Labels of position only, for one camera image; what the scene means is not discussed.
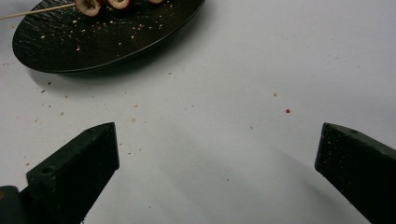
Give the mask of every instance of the speckled black plate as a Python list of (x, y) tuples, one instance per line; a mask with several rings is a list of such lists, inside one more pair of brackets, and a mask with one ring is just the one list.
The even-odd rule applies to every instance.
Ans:
[[(205, 0), (164, 0), (126, 10), (105, 6), (94, 18), (75, 7), (26, 16), (12, 41), (15, 56), (47, 73), (90, 71), (129, 60), (161, 44), (201, 8)], [(69, 4), (44, 0), (33, 10)]]

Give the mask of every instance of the black object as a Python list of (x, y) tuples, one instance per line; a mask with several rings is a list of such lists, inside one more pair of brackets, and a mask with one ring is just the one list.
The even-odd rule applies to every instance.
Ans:
[(119, 167), (115, 124), (90, 128), (29, 171), (21, 193), (0, 188), (0, 223), (79, 224)]
[[(75, 7), (26, 16), (12, 48), (27, 67), (47, 73), (75, 73), (129, 60), (161, 44), (186, 24), (205, 0), (164, 0), (125, 10), (108, 4), (94, 18)], [(43, 0), (33, 10), (69, 4)]]
[(315, 168), (370, 222), (396, 223), (396, 151), (355, 130), (324, 123)]

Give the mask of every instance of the plate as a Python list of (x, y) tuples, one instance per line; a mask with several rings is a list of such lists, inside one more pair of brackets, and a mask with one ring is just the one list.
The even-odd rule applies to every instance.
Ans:
[[(25, 66), (46, 73), (91, 71), (121, 63), (161, 44), (186, 24), (205, 0), (165, 0), (116, 10), (105, 5), (97, 17), (75, 7), (26, 16), (12, 48)], [(32, 10), (70, 4), (44, 0)]]

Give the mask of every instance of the oval plate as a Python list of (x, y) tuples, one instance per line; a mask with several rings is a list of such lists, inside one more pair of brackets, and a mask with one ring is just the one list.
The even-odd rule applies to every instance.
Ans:
[[(103, 68), (161, 44), (189, 21), (205, 0), (164, 0), (125, 10), (103, 6), (94, 18), (75, 7), (26, 16), (12, 48), (25, 66), (47, 73), (76, 73)], [(33, 10), (69, 4), (44, 0)]]

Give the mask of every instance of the white surface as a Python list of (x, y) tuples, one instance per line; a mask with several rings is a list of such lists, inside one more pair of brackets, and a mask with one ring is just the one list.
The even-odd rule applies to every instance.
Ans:
[[(2, 1), (0, 15), (38, 2)], [(87, 224), (366, 223), (314, 161), (325, 121), (396, 147), (395, 11), (206, 0), (166, 46), (78, 76), (22, 66), (21, 18), (0, 21), (0, 185), (25, 188), (65, 142), (115, 121), (120, 169)]]

